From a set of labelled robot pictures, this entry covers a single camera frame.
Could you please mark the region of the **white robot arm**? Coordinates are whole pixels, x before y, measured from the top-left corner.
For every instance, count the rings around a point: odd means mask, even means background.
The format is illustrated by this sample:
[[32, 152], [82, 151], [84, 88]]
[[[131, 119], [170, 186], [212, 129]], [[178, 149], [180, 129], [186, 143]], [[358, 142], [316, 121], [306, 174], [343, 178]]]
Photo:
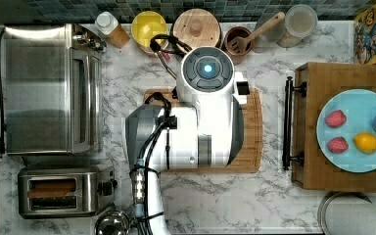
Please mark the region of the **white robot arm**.
[[242, 106], [249, 84], [229, 56], [199, 47], [182, 59], [176, 76], [178, 105], [161, 92], [148, 96], [123, 125], [138, 235], [170, 235], [160, 173], [226, 167], [244, 142]]

